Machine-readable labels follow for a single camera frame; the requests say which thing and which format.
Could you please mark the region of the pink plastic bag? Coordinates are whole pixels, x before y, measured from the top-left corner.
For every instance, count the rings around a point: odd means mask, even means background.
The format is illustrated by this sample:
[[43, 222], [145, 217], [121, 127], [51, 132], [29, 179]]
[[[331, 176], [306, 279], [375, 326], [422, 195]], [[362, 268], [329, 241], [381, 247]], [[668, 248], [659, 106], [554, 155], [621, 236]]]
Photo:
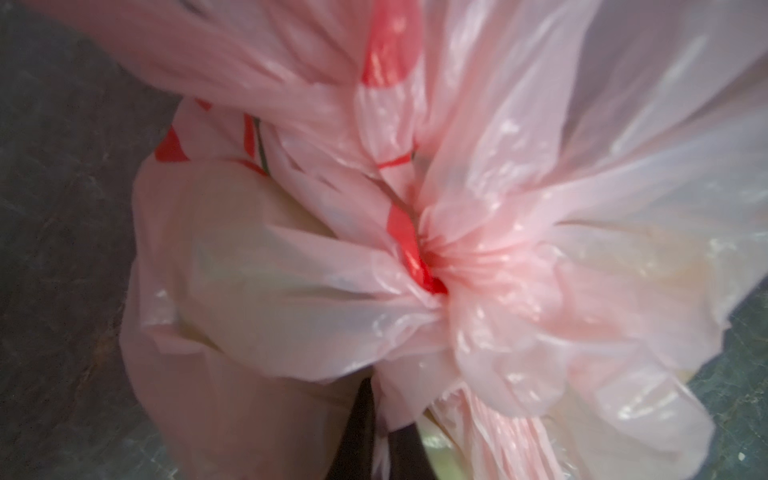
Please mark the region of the pink plastic bag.
[[38, 1], [181, 102], [120, 346], [187, 479], [689, 479], [767, 274], [763, 1]]

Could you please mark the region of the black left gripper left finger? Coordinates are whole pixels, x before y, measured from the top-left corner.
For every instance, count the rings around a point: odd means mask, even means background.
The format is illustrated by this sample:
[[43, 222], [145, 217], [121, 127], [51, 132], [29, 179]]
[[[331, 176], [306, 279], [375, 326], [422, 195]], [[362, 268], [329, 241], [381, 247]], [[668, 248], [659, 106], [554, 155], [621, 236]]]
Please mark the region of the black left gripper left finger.
[[371, 380], [358, 388], [340, 445], [326, 480], [371, 480], [376, 434], [376, 413]]

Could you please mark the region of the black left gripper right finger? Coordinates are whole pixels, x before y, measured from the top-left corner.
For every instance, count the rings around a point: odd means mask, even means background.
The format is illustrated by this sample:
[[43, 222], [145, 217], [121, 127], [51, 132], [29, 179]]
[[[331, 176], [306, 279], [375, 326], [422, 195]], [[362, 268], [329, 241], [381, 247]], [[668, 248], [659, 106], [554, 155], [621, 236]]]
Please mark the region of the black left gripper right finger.
[[388, 435], [390, 480], [436, 480], [415, 423]]

